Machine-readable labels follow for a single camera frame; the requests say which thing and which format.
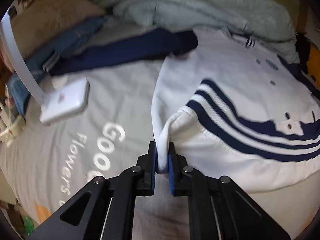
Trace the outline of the white navy varsity jacket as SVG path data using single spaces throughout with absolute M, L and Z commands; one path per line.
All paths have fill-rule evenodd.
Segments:
M 77 74 L 161 60 L 151 98 L 159 171 L 176 152 L 210 177 L 228 175 L 247 191 L 294 185 L 319 172 L 319 105 L 273 52 L 226 30 L 156 29 L 85 50 L 64 64 Z M 103 125 L 94 163 L 111 169 L 115 121 Z

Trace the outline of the beige patterned pillow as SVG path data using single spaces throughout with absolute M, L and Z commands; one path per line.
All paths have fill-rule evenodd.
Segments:
M 10 20 L 18 49 L 27 59 L 60 33 L 105 11 L 89 0 L 39 0 Z

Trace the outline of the grey printed bed sheet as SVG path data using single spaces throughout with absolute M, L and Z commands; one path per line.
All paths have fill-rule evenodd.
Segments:
M 151 30 L 111 17 L 84 48 Z M 48 126 L 39 120 L 37 103 L 33 99 L 29 102 L 22 135 L 11 146 L 1 146 L 1 168 L 32 219 L 41 224 L 93 176 L 117 176 L 146 153 L 153 140 L 151 98 L 161 65 L 161 60 L 138 61 L 66 76 L 67 81 L 88 79 L 88 107 L 75 117 Z M 122 142 L 112 141 L 115 152 L 105 154 L 111 169 L 100 171 L 93 158 L 107 121 L 122 126 L 126 137 Z M 318 174 L 293 186 L 250 196 L 294 239 L 307 226 L 319 222 Z M 189 239 L 187 199 L 169 195 L 168 180 L 156 175 L 155 196 L 137 197 L 133 239 Z

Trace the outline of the white power strip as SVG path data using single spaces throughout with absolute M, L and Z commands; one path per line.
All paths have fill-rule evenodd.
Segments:
M 9 147 L 25 130 L 25 119 L 16 107 L 9 108 L 1 104 L 1 143 Z

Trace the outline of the blue folded garment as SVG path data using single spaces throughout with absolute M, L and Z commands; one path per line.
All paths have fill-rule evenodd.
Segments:
M 35 81 L 39 83 L 45 77 L 46 68 L 43 65 L 56 63 L 57 59 L 61 57 L 71 57 L 76 50 L 86 44 L 102 28 L 106 21 L 106 16 L 89 18 L 40 46 L 39 49 L 25 60 Z M 10 96 L 13 97 L 18 113 L 24 116 L 30 98 L 29 91 L 16 73 L 7 82 L 7 87 Z

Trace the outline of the pale green quilt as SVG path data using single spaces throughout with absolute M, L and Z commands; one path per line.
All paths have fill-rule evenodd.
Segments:
M 90 0 L 122 20 L 161 28 L 227 28 L 298 63 L 295 28 L 287 9 L 273 0 Z

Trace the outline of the white LED desk lamp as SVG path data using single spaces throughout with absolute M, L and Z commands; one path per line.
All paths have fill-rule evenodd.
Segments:
M 12 31 L 10 17 L 5 13 L 1 20 L 1 41 L 5 55 L 12 63 L 18 77 L 31 96 L 41 106 L 40 122 L 48 124 L 61 118 L 81 112 L 88 103 L 89 82 L 77 79 L 49 94 L 37 84 L 20 54 Z

